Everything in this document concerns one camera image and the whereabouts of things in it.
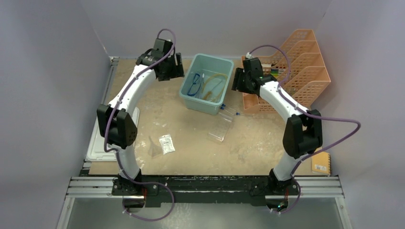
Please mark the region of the blue safety glasses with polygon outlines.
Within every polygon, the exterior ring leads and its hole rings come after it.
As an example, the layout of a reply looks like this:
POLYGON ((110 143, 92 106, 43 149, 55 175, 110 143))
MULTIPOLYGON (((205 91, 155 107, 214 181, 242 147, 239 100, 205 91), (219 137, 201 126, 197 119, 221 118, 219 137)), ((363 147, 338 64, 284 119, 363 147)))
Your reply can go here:
POLYGON ((203 73, 195 73, 192 78, 192 84, 187 91, 188 96, 197 96, 202 88, 204 82, 204 74, 203 73))

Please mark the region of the blue capped test tube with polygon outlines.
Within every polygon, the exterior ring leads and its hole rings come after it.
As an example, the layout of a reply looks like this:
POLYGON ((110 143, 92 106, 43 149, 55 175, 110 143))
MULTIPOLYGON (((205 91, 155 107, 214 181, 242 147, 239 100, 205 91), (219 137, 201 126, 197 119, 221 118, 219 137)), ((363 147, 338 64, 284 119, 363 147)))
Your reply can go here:
POLYGON ((240 115, 240 113, 237 112, 235 109, 230 108, 230 107, 226 106, 225 104, 222 104, 220 109, 230 113, 231 115, 240 115))

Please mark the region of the teal plastic bin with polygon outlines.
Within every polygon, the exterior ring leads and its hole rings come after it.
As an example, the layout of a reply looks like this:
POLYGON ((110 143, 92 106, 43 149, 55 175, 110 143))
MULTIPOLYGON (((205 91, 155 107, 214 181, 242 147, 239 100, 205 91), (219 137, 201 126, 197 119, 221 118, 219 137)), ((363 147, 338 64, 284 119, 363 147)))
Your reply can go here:
POLYGON ((233 69, 234 62, 229 59, 196 54, 179 90, 185 107, 216 115, 224 102, 233 69))

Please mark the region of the amber rubber tubing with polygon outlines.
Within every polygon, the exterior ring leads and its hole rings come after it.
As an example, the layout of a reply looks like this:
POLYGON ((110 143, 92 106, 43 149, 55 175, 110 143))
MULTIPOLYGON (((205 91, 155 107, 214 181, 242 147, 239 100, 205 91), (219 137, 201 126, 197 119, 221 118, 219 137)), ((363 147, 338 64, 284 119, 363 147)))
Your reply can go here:
POLYGON ((219 77, 223 77, 224 80, 220 81, 218 84, 216 84, 214 87, 212 87, 210 91, 203 94, 203 96, 202 96, 203 100, 206 100, 209 102, 218 102, 220 100, 220 97, 222 96, 222 93, 225 90, 225 85, 222 87, 221 91, 217 95, 214 95, 213 92, 216 89, 216 87, 218 87, 220 84, 222 84, 222 82, 223 83, 227 82, 228 76, 223 74, 223 76, 219 76, 219 77))

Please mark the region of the white plastic bin lid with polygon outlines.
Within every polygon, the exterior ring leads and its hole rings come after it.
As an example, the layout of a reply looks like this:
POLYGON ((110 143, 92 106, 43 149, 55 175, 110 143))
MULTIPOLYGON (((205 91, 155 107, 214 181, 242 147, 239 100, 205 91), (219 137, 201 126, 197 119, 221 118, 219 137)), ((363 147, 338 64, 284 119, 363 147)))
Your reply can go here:
MULTIPOLYGON (((96 121, 90 138, 86 159, 89 161, 115 161, 114 152, 106 152, 105 134, 108 119, 113 111, 110 105, 101 104, 96 111, 96 121)), ((132 114, 125 110, 116 110, 108 130, 107 148, 117 148, 123 163, 135 161, 134 142, 138 135, 139 109, 132 114)))

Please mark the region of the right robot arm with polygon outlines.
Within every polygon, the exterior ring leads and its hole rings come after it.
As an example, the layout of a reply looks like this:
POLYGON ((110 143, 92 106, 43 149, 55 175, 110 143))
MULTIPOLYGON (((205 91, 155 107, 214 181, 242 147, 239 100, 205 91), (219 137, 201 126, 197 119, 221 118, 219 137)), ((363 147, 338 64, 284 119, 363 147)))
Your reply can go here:
POLYGON ((286 123, 282 139, 285 152, 268 176, 269 190, 280 194, 291 183, 298 161, 322 146, 320 112, 300 105, 284 91, 274 76, 264 75, 258 58, 243 60, 243 66, 235 71, 232 90, 256 94, 269 103, 286 123))

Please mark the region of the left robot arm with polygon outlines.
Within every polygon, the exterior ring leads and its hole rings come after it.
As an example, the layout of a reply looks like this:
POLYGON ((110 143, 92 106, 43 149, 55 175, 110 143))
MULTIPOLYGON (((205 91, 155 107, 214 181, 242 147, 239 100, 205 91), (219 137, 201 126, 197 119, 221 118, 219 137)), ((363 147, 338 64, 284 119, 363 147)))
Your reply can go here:
POLYGON ((151 48, 143 53, 133 69, 132 75, 108 104, 101 104, 96 110, 103 150, 114 153, 118 165, 118 176, 123 179, 124 189, 130 195, 137 195, 144 185, 157 182, 143 182, 136 163, 134 142, 138 128, 133 121, 133 112, 147 88, 155 81, 168 81, 184 76, 181 54, 175 45, 169 48, 151 48))

